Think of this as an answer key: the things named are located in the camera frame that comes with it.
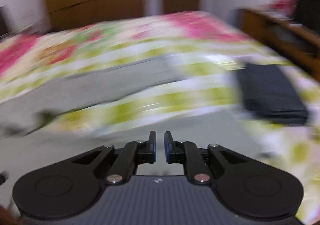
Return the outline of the black television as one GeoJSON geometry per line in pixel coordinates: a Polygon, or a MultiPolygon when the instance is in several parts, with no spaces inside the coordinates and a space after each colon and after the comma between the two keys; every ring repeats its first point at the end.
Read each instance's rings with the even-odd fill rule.
{"type": "Polygon", "coordinates": [[[296,7],[292,16],[293,20],[319,34],[319,9],[319,0],[297,0],[296,7]]]}

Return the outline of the grey-green pants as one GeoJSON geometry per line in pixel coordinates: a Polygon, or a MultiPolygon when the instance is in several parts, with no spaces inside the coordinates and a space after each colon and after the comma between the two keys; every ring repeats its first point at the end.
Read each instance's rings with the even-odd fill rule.
{"type": "Polygon", "coordinates": [[[165,131],[198,146],[218,143],[246,156],[263,148],[242,124],[233,58],[159,55],[47,81],[1,103],[1,205],[24,174],[103,144],[158,140],[165,131]]]}

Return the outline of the folded dark jeans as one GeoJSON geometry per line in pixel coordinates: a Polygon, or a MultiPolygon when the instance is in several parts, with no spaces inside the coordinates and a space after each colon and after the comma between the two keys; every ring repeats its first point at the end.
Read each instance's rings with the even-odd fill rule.
{"type": "Polygon", "coordinates": [[[282,125],[306,124],[308,110],[278,66],[247,63],[236,77],[242,103],[253,116],[282,125]]]}

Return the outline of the colourful checked bed quilt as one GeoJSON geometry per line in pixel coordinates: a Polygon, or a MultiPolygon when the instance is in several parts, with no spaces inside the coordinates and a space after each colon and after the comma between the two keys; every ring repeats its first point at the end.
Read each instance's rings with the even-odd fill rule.
{"type": "Polygon", "coordinates": [[[217,143],[296,176],[297,217],[319,221],[319,83],[272,49],[205,12],[100,22],[1,41],[1,207],[14,215],[24,174],[104,144],[155,130],[199,146],[217,143]],[[270,66],[250,83],[263,105],[277,70],[308,111],[280,124],[245,108],[253,88],[238,72],[270,66]]]}

